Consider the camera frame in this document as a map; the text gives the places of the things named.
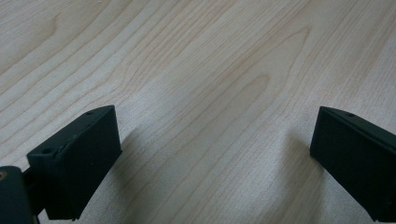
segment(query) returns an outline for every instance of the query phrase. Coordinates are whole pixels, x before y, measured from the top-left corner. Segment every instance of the wood grain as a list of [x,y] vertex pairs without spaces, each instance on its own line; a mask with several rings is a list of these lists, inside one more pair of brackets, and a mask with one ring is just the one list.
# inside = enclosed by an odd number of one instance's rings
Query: wood grain
[[372,223],[308,149],[320,105],[396,133],[395,27],[391,0],[1,1],[0,165],[115,105],[76,223]]

